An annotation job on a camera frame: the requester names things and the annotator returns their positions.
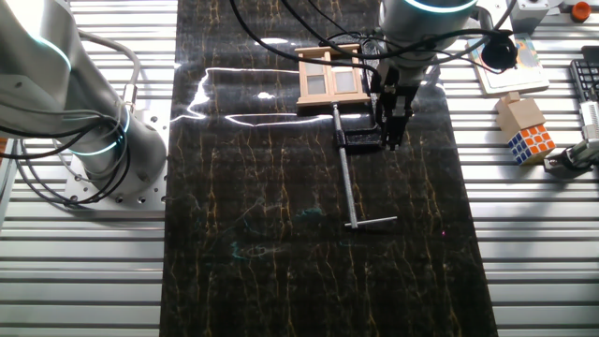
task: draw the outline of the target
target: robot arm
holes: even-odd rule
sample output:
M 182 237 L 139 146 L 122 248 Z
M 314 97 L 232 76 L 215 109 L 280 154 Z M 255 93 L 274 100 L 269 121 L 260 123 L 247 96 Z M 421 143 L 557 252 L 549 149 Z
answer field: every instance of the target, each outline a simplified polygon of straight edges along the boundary
M 0 45 L 0 125 L 54 135 L 97 124 L 97 118 L 81 117 L 83 110 L 96 111 L 124 132 L 121 136 L 110 125 L 98 125 L 71 147 L 96 186 L 106 184 L 122 159 L 123 149 L 116 146 L 122 137 L 131 168 L 114 194 L 138 192 L 157 178 L 166 162 L 164 142 L 132 114 L 135 86 L 127 86 L 125 102 L 100 74 L 82 47 L 65 0 L 0 0 Z M 74 137 L 58 140 L 67 143 Z

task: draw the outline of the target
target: wooden block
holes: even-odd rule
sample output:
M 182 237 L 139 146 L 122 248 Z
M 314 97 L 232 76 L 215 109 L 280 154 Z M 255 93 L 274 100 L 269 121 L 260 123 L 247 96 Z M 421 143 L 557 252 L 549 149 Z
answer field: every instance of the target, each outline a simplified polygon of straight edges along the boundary
M 546 121 L 543 112 L 541 112 L 532 98 L 523 99 L 507 105 L 500 99 L 495 104 L 495 109 L 498 112 L 497 125 L 501 127 L 507 139 L 514 137 L 522 129 L 542 125 Z
M 510 103 L 514 103 L 514 102 L 520 101 L 520 94 L 518 94 L 517 92 L 510 92 L 510 93 L 507 93 L 507 95 L 503 96 L 501 98 L 501 100 L 506 105 L 509 105 Z
M 495 104 L 495 109 L 498 112 L 497 119 L 495 120 L 497 125 L 504 132 L 505 140 L 511 139 L 521 130 L 515 116 L 503 100 L 499 100 Z
M 532 98 L 522 99 L 508 105 L 512 114 L 516 117 L 520 130 L 527 127 L 542 125 L 547 120 Z

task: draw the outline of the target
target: rubik's cube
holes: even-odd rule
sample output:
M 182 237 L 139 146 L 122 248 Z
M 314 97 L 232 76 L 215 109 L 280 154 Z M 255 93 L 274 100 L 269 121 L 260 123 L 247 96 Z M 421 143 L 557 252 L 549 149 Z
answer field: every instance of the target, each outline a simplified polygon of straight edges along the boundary
M 520 130 L 508 145 L 519 165 L 538 162 L 555 149 L 555 143 L 542 125 Z

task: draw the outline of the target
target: metal base plate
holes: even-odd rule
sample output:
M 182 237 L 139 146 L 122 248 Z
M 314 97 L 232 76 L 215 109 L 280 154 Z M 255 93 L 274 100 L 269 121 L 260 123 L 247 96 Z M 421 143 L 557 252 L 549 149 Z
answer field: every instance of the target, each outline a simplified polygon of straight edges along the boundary
M 147 125 L 155 128 L 160 137 L 168 147 L 168 118 L 158 118 L 150 111 L 139 110 L 135 112 L 135 117 Z M 70 166 L 75 172 L 85 177 L 83 164 L 73 156 Z M 97 188 L 92 183 L 75 180 L 75 176 L 68 175 L 65 188 L 65 196 L 67 198 L 77 197 L 78 200 L 91 197 L 97 193 Z M 162 173 L 158 176 L 155 182 L 150 185 L 145 191 L 140 193 L 123 196 L 123 197 L 108 197 L 100 200 L 97 203 L 85 205 L 86 208 L 97 211 L 161 211 L 165 210 L 165 201 L 167 198 L 167 165 L 162 168 Z
M 77 157 L 73 157 L 71 168 L 85 177 L 83 164 Z M 71 174 L 66 181 L 65 196 L 68 198 L 77 197 L 78 200 L 91 197 L 97 193 L 97 188 L 84 181 L 76 181 Z M 162 168 L 162 173 L 153 184 L 138 194 L 123 197 L 108 197 L 97 203 L 85 205 L 97 211 L 163 211 L 167 198 L 167 165 Z

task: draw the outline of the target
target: cable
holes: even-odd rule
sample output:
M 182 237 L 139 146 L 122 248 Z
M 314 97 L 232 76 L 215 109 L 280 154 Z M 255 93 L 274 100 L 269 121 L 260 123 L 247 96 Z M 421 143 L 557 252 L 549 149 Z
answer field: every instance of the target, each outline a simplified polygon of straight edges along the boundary
M 404 48 L 402 48 L 400 50 L 396 50 L 396 51 L 384 52 L 384 53 L 377 54 L 377 55 L 355 53 L 355 52 L 346 51 L 346 50 L 340 48 L 339 46 L 337 46 L 335 43 L 331 43 L 330 41 L 326 40 L 324 37 L 320 36 L 310 26 L 310 24 L 308 24 L 298 14 L 298 12 L 296 12 L 295 9 L 293 9 L 289 5 L 289 3 L 287 2 L 287 0 L 280 0 L 280 1 L 287 8 L 287 10 L 289 11 L 289 13 L 291 13 L 291 15 L 293 15 L 293 17 L 296 18 L 296 20 L 298 20 L 298 22 L 301 23 L 301 25 L 303 25 L 304 28 L 306 28 L 310 32 L 310 34 L 312 34 L 314 37 L 318 38 L 326 46 L 331 47 L 332 49 L 334 49 L 335 51 L 337 51 L 337 52 L 339 52 L 339 53 L 341 53 L 343 55 L 350 56 L 350 57 L 357 57 L 357 58 L 360 58 L 362 60 L 382 60 L 382 59 L 386 59 L 386 58 L 389 58 L 389 57 L 400 56 L 401 54 L 409 52 L 409 51 L 416 51 L 420 47 L 430 46 L 431 43 L 434 43 L 434 42 L 437 42 L 437 41 L 441 41 L 441 40 L 444 40 L 444 39 L 448 39 L 448 38 L 452 38 L 452 37 L 459 37 L 459 36 L 463 36 L 463 35 L 482 34 L 482 35 L 487 35 L 487 36 L 503 36 L 504 34 L 506 34 L 506 33 L 502 33 L 502 32 L 495 31 L 495 30 L 462 29 L 462 30 L 458 30 L 458 31 L 454 31 L 454 32 L 449 32 L 449 33 L 441 34 L 440 36 L 437 36 L 437 37 L 427 38 L 425 40 L 416 42 L 414 44 L 411 44 L 411 45 L 409 45 L 407 47 L 404 47 Z
M 138 56 L 133 51 L 109 38 L 99 37 L 92 33 L 84 32 L 81 29 L 79 30 L 79 36 L 99 45 L 122 52 L 133 62 L 133 74 L 131 75 L 131 80 L 129 81 L 129 84 L 135 85 L 138 82 L 139 72 L 141 72 L 141 62 L 139 61 Z
M 332 18 L 330 18 L 327 14 L 325 14 L 322 10 L 320 10 L 320 8 L 314 3 L 313 0 L 308 0 L 308 2 L 310 3 L 310 5 L 312 5 L 312 7 L 314 9 L 316 9 L 316 11 L 323 16 L 325 19 L 329 20 L 332 24 L 335 25 L 335 27 L 339 28 L 339 30 L 341 30 L 342 32 L 344 32 L 345 34 L 348 34 L 349 36 L 353 37 L 353 38 L 357 38 L 354 37 L 352 34 L 355 34 L 356 36 L 360 37 L 361 33 L 360 32 L 348 32 L 345 28 L 341 27 L 337 22 L 335 22 Z
M 122 137 L 123 139 L 126 140 L 126 134 L 125 132 L 122 130 L 121 128 L 121 132 L 122 132 Z M 21 146 L 22 146 L 22 152 L 24 154 L 26 154 L 26 150 L 24 147 L 24 143 L 21 140 Z M 16 152 L 16 142 L 15 145 L 13 146 L 13 151 Z M 37 176 L 36 171 L 34 170 L 33 166 L 31 165 L 31 162 L 29 160 L 26 160 L 27 166 L 28 168 L 31 170 L 32 175 L 34 176 L 34 178 L 36 178 L 37 182 L 40 183 L 42 186 L 44 186 L 44 188 L 46 188 L 48 190 L 48 192 L 50 192 L 51 194 L 55 195 L 58 197 L 58 199 L 52 199 L 49 198 L 47 196 L 45 196 L 43 193 L 41 193 L 41 191 L 37 190 L 32 184 L 31 182 L 29 182 L 29 180 L 26 178 L 26 175 L 24 174 L 24 171 L 22 169 L 22 165 L 21 163 L 19 163 L 19 161 L 17 161 L 17 168 L 19 169 L 19 173 L 21 174 L 23 180 L 25 181 L 25 183 L 41 198 L 45 199 L 48 202 L 51 203 L 63 203 L 66 206 L 79 206 L 81 204 L 89 204 L 89 203 L 95 203 L 100 201 L 103 198 L 108 197 L 112 192 L 114 192 L 124 181 L 124 178 L 126 177 L 130 166 L 131 166 L 131 155 L 130 155 L 130 150 L 128 146 L 124 146 L 123 149 L 123 154 L 127 155 L 127 161 L 126 161 L 126 165 L 124 168 L 124 173 L 121 176 L 121 178 L 119 179 L 119 181 L 110 189 L 109 186 L 112 184 L 112 182 L 114 181 L 114 179 L 116 178 L 116 175 L 118 173 L 118 169 L 114 170 L 112 173 L 112 176 L 110 177 L 109 181 L 105 184 L 105 186 L 103 188 L 101 188 L 97 193 L 95 193 L 93 196 L 82 200 L 82 201 L 76 201 L 76 200 L 71 200 L 69 198 L 66 198 L 64 196 L 59 195 L 57 192 L 53 191 L 51 188 L 49 188 L 46 184 L 44 184 L 40 179 L 39 176 Z
M 518 3 L 518 0 L 511 0 L 509 5 L 507 6 L 507 9 L 505 10 L 504 15 L 499 19 L 499 21 L 497 21 L 497 23 L 495 23 L 493 30 L 498 31 L 501 28 L 501 26 L 504 25 L 505 21 L 507 20 L 507 18 L 509 18 L 509 15 L 512 13 L 512 10 L 514 10 L 514 7 L 516 6 L 517 3 Z M 474 45 L 470 46 L 469 48 L 466 48 L 463 51 L 457 52 L 457 53 L 453 54 L 453 56 L 451 56 L 451 57 L 446 57 L 446 58 L 442 59 L 441 63 L 445 63 L 445 62 L 449 62 L 449 61 L 453 61 L 458 58 L 461 58 L 462 56 L 475 51 L 478 47 L 482 46 L 483 44 L 485 44 L 487 42 L 489 42 L 487 37 L 482 37 L 480 40 L 478 40 L 478 42 L 476 42 Z M 439 62 L 439 60 L 433 60 L 424 66 L 440 65 L 441 63 L 438 63 L 438 62 Z
M 323 12 L 322 12 L 322 11 L 321 11 L 321 10 L 320 10 L 320 9 L 319 9 L 317 6 L 316 6 L 316 5 L 315 5 L 315 4 L 312 2 L 312 0 L 308 0 L 308 1 L 311 3 L 311 5 L 312 5 L 312 6 L 313 6 L 313 7 L 314 7 L 314 8 L 315 8 L 315 9 L 316 9 L 316 10 L 317 10 L 317 11 L 318 11 L 318 12 L 319 12 L 319 13 L 320 13 L 320 14 L 321 14 L 323 17 L 325 17 L 327 20 L 329 20 L 330 22 L 332 22 L 332 23 L 333 23 L 335 26 L 337 26 L 339 29 L 341 29 L 341 30 L 343 31 L 343 33 L 338 33 L 338 34 L 335 34 L 335 35 L 333 35 L 333 36 L 327 37 L 327 39 L 332 39 L 332 38 L 335 38 L 335 37 L 339 37 L 339 36 L 342 36 L 342 35 L 344 35 L 344 34 L 348 34 L 348 35 L 350 35 L 350 34 L 349 34 L 349 32 L 347 32 L 345 29 L 343 29 L 343 28 L 342 28 L 342 27 L 341 27 L 341 26 L 340 26 L 340 25 L 339 25 L 337 22 L 335 22 L 335 21 L 334 21 L 333 19 L 331 19 L 329 16 L 327 16 L 326 14 L 324 14 L 324 13 L 323 13 Z M 497 23 L 496 23 L 496 24 L 495 24 L 495 26 L 493 27 L 493 29 L 494 29 L 494 30 L 499 30 L 499 29 L 501 28 L 501 26 L 502 26 L 502 25 L 505 23 L 505 21 L 507 20 L 507 18 L 509 17 L 510 13 L 512 12 L 512 10 L 514 9 L 514 7 L 516 6 L 516 4 L 517 4 L 517 3 L 518 3 L 518 0 L 512 0 L 512 1 L 510 2 L 510 4 L 508 5 L 508 7 L 507 7 L 506 11 L 504 12 L 504 15 L 503 15 L 503 16 L 500 18 L 500 20 L 499 20 L 499 21 L 497 21 Z M 385 39 L 382 39 L 382 38 L 374 38 L 374 37 L 371 37 L 371 38 L 372 38 L 372 39 L 377 39 L 377 40 L 380 40 L 380 41 L 384 41 L 384 42 L 386 42 L 386 43 L 388 43 L 388 44 L 390 44 L 390 45 L 392 45 L 392 46 L 394 46 L 394 47 L 400 48 L 400 49 L 402 48 L 402 46 L 399 46 L 399 45 L 397 45 L 397 44 L 395 44 L 395 43 L 393 43 L 393 42 L 390 42 L 390 41 L 388 41 L 388 40 L 385 40 Z M 413 64 L 414 64 L 414 65 L 418 65 L 418 66 L 436 66 L 436 65 L 440 65 L 440 64 L 442 64 L 442 63 L 446 63 L 446 62 L 450 62 L 450 61 L 453 61 L 453 60 L 457 60 L 457 59 L 460 59 L 460 58 L 462 58 L 462 56 L 464 56 L 464 55 L 466 55 L 466 54 L 468 54 L 468 53 L 470 53 L 470 52 L 472 52 L 472 51 L 476 50 L 478 47 L 480 47 L 480 46 L 481 46 L 483 43 L 486 43 L 486 42 L 488 42 L 488 39 L 487 39 L 486 37 L 483 37 L 483 38 L 481 38 L 481 39 L 480 39 L 478 42 L 476 42 L 476 43 L 475 43 L 473 46 L 471 46 L 470 48 L 468 48 L 468 49 L 466 49 L 466 50 L 464 50 L 464 51 L 460 51 L 460 52 L 458 52 L 458 53 L 456 53 L 456 54 L 453 54 L 453 55 L 451 55 L 450 57 L 446 57 L 446 58 L 443 58 L 443 59 L 441 59 L 441 58 L 438 58 L 438 59 L 435 59 L 435 60 L 430 60 L 430 61 L 421 61 L 421 62 L 414 61 L 414 62 L 413 62 Z
M 58 141 L 56 141 L 56 139 L 52 140 L 52 143 L 54 144 L 54 149 L 58 149 Z M 94 182 L 99 182 L 100 179 L 87 179 L 84 178 L 82 175 L 80 175 L 79 173 L 75 172 L 75 170 L 73 170 L 73 168 L 71 168 L 70 165 L 68 165 L 68 163 L 66 162 L 65 158 L 63 157 L 63 154 L 56 154 L 58 156 L 58 159 L 60 159 L 60 162 L 63 163 L 63 166 L 65 167 L 66 170 L 68 170 L 75 178 L 77 179 L 81 179 L 84 182 L 87 183 L 94 183 Z
M 282 56 L 286 59 L 293 60 L 295 62 L 305 62 L 305 63 L 311 63 L 311 64 L 322 65 L 322 66 L 351 66 L 351 67 L 366 69 L 366 70 L 369 70 L 372 72 L 373 83 L 381 82 L 381 75 L 372 66 L 368 66 L 368 65 L 364 65 L 364 64 L 354 64 L 354 63 L 347 64 L 344 62 L 334 62 L 334 61 L 328 62 L 328 61 L 322 61 L 322 60 L 315 60 L 315 59 L 311 59 L 311 58 L 298 57 L 297 55 L 286 53 L 284 51 L 279 51 L 278 49 L 271 47 L 270 45 L 264 43 L 264 41 L 262 41 L 260 39 L 260 37 L 258 37 L 256 34 L 254 34 L 254 32 L 250 29 L 250 27 L 248 27 L 248 25 L 245 23 L 245 21 L 241 17 L 241 14 L 240 14 L 239 10 L 237 9 L 237 5 L 235 5 L 235 0 L 229 0 L 229 3 L 231 5 L 231 9 L 233 9 L 233 13 L 235 14 L 235 17 L 237 18 L 237 21 L 240 23 L 240 26 L 243 29 L 243 31 L 245 31 L 245 33 L 248 36 L 250 36 L 252 38 L 252 40 L 254 40 L 257 44 L 259 44 L 266 50 L 273 52 L 279 56 Z M 376 88 L 376 87 L 371 88 L 371 91 L 376 92 L 376 91 L 378 91 L 378 88 Z
M 17 155 L 17 154 L 0 153 L 0 158 L 29 160 L 29 159 L 45 158 L 45 157 L 48 157 L 51 155 L 55 155 L 64 150 L 67 150 L 68 148 L 73 146 L 77 141 L 79 141 L 79 139 L 83 138 L 83 136 L 87 135 L 87 133 L 92 131 L 95 127 L 96 127 L 96 125 L 88 125 L 87 128 L 83 129 L 77 136 L 75 136 L 73 139 L 71 139 L 65 145 L 61 146 L 58 149 L 55 149 L 55 150 L 52 150 L 52 151 L 49 151 L 49 152 L 46 152 L 43 154 Z M 4 128 L 3 126 L 0 126 L 0 131 L 4 131 L 3 128 Z

